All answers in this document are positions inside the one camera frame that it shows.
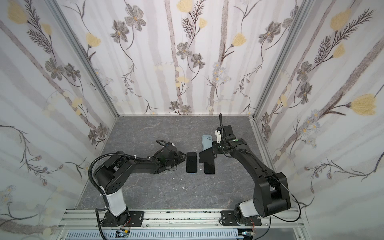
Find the smartphone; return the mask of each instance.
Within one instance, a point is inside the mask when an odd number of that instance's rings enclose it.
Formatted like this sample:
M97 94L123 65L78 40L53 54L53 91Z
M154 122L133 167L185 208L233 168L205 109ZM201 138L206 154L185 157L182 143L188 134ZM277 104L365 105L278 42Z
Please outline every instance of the smartphone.
M201 141L203 142L203 151L212 147L212 136L211 135L201 136Z
M203 135L201 136L201 140L203 143L203 150L206 150L212 147L212 136L211 135ZM204 162L204 173L205 174L215 174L215 159L210 159Z
M187 152L187 173L197 173L197 153Z

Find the wall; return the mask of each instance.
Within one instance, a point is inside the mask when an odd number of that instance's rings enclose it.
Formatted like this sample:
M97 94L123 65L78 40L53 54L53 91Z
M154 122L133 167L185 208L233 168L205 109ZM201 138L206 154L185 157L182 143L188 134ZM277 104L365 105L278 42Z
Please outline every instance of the wall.
M383 12L315 1L257 116L313 240L384 234Z
M44 1L0 6L0 238L50 239L114 117Z
M58 0L120 114L252 114L301 1Z

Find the robotic arm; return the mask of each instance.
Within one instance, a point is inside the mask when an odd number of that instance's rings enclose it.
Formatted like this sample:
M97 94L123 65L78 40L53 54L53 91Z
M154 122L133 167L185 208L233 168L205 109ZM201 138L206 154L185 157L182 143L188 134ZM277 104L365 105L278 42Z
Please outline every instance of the robotic arm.
M267 217L291 208L287 179L281 172L275 173L260 161L250 150L246 141L236 138L230 125L222 125L215 131L217 142L212 148L199 153L199 159L207 161L214 159L216 154L230 154L237 159L251 175L255 182L253 199L236 205L235 216L239 224L247 223L252 216Z
M291 207L285 175L269 169L252 153L245 140L236 138L230 125L223 126L221 114L220 127L216 130L216 136L217 142L213 142L211 148L199 153L200 162L213 160L217 154L230 154L245 167L255 182L253 199L236 205L237 223L245 224L251 217L257 215L267 217ZM131 219L121 188L132 173L159 174L168 167L177 166L185 160L185 154L178 151L173 143L163 140L157 140L157 142L162 149L147 159L119 151L104 154L91 163L88 171L89 180L101 193L106 205L105 210L108 209L101 221L101 226L122 226ZM107 156L110 158L92 173L94 164Z

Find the black smartphone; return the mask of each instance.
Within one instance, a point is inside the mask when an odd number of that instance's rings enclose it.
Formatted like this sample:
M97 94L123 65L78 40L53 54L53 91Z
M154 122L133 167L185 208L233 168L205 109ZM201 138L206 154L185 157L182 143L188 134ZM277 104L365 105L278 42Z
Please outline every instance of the black smartphone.
M197 153L187 152L187 173L197 173Z
M215 174L215 159L209 159L204 162L204 173L205 174Z

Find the gray marble tabletop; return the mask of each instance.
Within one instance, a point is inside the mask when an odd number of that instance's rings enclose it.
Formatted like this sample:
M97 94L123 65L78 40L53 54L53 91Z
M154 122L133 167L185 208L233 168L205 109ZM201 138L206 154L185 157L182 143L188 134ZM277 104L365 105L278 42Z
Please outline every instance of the gray marble tabletop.
M236 137L247 141L253 153L260 157L248 117L223 117ZM103 154L124 151L141 157L153 155L161 148L156 139L175 144L179 151L202 151L202 135L212 135L219 126L218 117L119 117L105 145ZM204 174L198 163L197 173L186 173L186 163L176 171L157 175L132 174L122 188L129 209L220 209L252 198L254 182L245 168L233 158L219 155L215 159L216 173ZM104 207L99 192L88 183L77 209Z

